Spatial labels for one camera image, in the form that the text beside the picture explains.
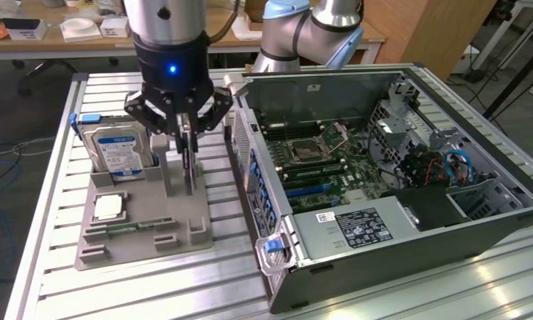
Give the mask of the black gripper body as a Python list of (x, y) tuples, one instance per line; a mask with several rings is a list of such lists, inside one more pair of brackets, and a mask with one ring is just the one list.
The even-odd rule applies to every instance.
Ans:
[(146, 42), (137, 34), (132, 40), (142, 74), (142, 95), (162, 112), (196, 114), (213, 94), (209, 78), (205, 32), (184, 44)]

